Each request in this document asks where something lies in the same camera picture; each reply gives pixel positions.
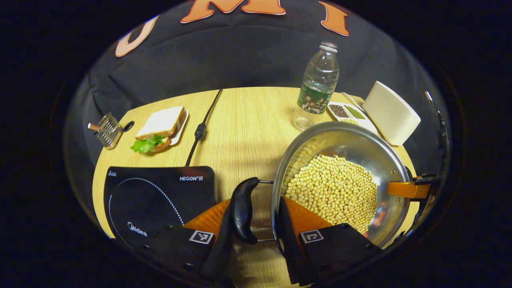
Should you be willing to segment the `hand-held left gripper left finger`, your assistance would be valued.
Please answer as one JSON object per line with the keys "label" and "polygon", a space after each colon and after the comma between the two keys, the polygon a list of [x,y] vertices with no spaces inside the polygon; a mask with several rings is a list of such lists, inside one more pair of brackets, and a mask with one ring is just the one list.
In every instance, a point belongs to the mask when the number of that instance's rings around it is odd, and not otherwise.
{"label": "hand-held left gripper left finger", "polygon": [[209,208],[182,227],[166,226],[138,248],[157,269],[194,286],[228,281],[232,252],[230,200]]}

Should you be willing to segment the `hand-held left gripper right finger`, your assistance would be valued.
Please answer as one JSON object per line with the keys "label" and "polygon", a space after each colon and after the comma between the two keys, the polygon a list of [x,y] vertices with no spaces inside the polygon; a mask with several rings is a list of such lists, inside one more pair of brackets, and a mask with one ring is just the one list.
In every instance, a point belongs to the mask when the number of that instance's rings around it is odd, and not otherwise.
{"label": "hand-held left gripper right finger", "polygon": [[351,225],[332,225],[285,197],[279,203],[278,238],[290,281],[300,286],[346,277],[382,251]]}

